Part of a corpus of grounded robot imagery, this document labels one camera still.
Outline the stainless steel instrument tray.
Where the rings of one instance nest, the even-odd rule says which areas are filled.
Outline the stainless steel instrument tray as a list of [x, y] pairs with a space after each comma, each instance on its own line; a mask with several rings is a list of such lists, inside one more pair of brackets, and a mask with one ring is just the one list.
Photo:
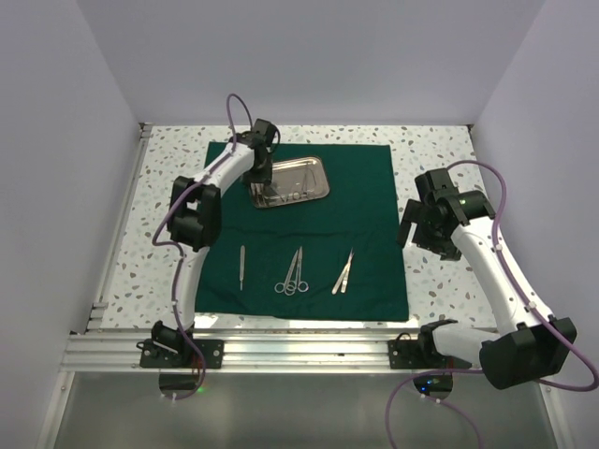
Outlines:
[[259, 184], [250, 188], [250, 198], [254, 207], [257, 209], [272, 209], [263, 204], [262, 193], [264, 188], [272, 186], [278, 190], [299, 189], [306, 169], [312, 172], [310, 184], [314, 193], [314, 199], [309, 201], [326, 197], [330, 193], [330, 186], [324, 164], [319, 157], [308, 156], [274, 163], [271, 184]]

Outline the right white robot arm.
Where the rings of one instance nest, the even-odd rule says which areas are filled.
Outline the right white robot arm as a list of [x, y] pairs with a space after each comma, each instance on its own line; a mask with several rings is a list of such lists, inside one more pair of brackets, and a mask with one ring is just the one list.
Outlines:
[[533, 291], [499, 236], [498, 213], [480, 191], [460, 192], [445, 168], [415, 179], [400, 223], [398, 242], [444, 260], [465, 259], [493, 313], [493, 332], [462, 326], [454, 319], [420, 328], [416, 354], [422, 364], [438, 367], [449, 357], [479, 366], [497, 389], [558, 373], [577, 330], [571, 319], [555, 317], [540, 299], [522, 299]]

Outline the steel surgical scissors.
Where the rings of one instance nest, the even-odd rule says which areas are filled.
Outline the steel surgical scissors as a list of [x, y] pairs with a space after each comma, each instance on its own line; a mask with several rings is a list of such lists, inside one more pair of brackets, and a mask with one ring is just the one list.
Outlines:
[[296, 293], [306, 293], [309, 290], [309, 284], [302, 278], [303, 268], [303, 248], [299, 247], [293, 258], [289, 271], [289, 280], [285, 284], [284, 293], [292, 296]]

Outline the steel needle holder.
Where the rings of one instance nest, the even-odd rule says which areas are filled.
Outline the steel needle holder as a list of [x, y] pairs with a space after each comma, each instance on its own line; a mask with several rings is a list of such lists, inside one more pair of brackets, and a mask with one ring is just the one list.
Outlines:
[[314, 193], [302, 188], [278, 190], [272, 186], [265, 187], [262, 201], [266, 207], [280, 207], [314, 199]]

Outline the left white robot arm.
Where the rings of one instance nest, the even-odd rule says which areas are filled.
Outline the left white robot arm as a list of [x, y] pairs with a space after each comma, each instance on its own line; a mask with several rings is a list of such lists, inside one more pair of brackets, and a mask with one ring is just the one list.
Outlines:
[[180, 254], [170, 289], [175, 327], [157, 322], [151, 334], [153, 344], [161, 348], [161, 355], [173, 367], [188, 365], [199, 352], [191, 338], [193, 307], [181, 305], [177, 293], [186, 252], [196, 253], [196, 264], [203, 264], [221, 234], [222, 199], [231, 185], [236, 181], [246, 185], [271, 183], [272, 154], [280, 140], [275, 124], [258, 119], [248, 131], [235, 132], [223, 151], [195, 177], [179, 177], [173, 182], [168, 213], [154, 234], [153, 245], [170, 245]]

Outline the steel ring-handled clamp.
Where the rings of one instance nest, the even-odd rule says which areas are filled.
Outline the steel ring-handled clamp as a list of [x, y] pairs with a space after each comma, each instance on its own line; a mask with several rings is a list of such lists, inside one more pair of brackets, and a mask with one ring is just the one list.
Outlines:
[[274, 291], [277, 294], [285, 294], [286, 296], [292, 296], [296, 292], [296, 284], [292, 280], [292, 275], [296, 268], [299, 259], [299, 250], [296, 250], [293, 258], [291, 259], [285, 278], [282, 282], [278, 282], [274, 285]]

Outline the steel scalpel handle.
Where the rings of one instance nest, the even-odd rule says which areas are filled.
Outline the steel scalpel handle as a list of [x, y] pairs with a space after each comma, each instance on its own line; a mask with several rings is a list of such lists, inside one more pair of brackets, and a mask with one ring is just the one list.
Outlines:
[[240, 247], [240, 268], [239, 268], [239, 283], [240, 283], [240, 291], [243, 290], [244, 283], [244, 273], [245, 273], [245, 254], [246, 249], [245, 245]]

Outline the thin pointed steel tweezers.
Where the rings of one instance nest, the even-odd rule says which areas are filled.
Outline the thin pointed steel tweezers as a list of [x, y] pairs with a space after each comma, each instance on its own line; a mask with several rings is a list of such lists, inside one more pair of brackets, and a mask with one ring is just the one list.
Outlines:
[[309, 169], [306, 169], [303, 173], [303, 178], [302, 178], [301, 184], [299, 185], [299, 190], [298, 190], [299, 198], [305, 199], [305, 200], [310, 200], [313, 197], [313, 190], [312, 190], [311, 184], [310, 184], [311, 177], [312, 177], [312, 172]]

